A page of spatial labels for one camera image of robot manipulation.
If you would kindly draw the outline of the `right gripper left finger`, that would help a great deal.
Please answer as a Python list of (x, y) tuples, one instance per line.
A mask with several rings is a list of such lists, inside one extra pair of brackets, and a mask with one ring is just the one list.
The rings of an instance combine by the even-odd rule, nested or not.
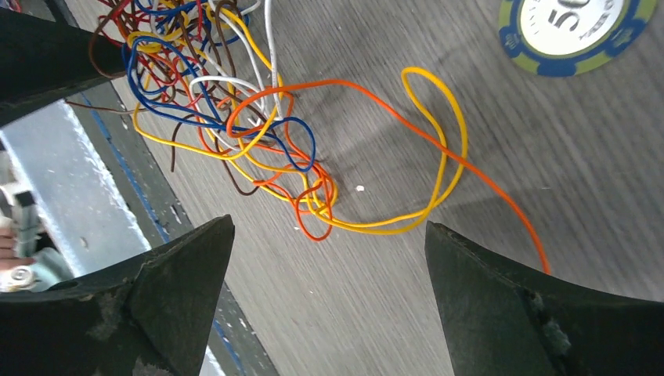
[(47, 291), (3, 294), (2, 374), (198, 374), (234, 237), (225, 215)]

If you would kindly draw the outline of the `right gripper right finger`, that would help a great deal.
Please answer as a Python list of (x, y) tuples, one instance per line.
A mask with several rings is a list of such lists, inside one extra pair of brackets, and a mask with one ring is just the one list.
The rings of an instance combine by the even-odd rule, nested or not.
[(662, 374), (661, 302), (560, 280), (434, 222), (424, 251), (455, 374)]

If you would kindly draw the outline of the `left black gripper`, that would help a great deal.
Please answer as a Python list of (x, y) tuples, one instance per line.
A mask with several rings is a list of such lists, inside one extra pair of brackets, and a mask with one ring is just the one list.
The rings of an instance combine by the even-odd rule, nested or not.
[(67, 23), (1, 10), (1, 126), (125, 73), (122, 47)]

